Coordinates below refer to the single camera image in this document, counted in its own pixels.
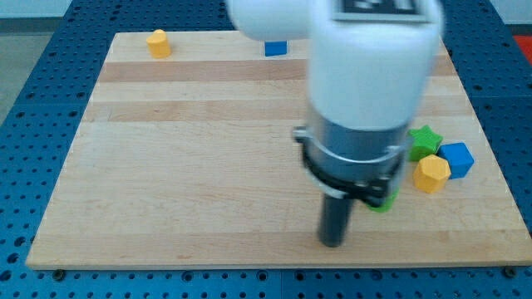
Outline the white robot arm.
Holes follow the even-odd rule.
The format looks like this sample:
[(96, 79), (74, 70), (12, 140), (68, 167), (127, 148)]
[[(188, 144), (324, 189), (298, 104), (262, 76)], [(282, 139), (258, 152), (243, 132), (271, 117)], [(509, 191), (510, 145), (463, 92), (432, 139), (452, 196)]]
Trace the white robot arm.
[(240, 1), (234, 27), (261, 42), (308, 41), (308, 112), (293, 130), (323, 191), (320, 241), (342, 244), (355, 201), (382, 206), (402, 182), (408, 127), (431, 74), (437, 1)]

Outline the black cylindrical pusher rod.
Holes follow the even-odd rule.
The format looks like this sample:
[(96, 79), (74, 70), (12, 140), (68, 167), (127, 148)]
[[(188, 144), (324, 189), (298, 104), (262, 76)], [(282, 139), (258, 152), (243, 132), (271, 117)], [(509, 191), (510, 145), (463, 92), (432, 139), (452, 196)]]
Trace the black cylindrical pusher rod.
[(342, 245), (350, 221), (354, 199), (337, 199), (323, 195), (323, 205), (318, 226), (321, 243), (330, 248)]

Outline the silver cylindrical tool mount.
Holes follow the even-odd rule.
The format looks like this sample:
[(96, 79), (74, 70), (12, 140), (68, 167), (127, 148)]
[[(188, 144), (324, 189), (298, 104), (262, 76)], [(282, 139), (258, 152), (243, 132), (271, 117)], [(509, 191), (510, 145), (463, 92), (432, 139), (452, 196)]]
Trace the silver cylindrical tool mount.
[(354, 200), (379, 208), (398, 190), (411, 138), (409, 123), (377, 129), (350, 128), (308, 110), (293, 128), (303, 167), (323, 192), (324, 203), (351, 206)]

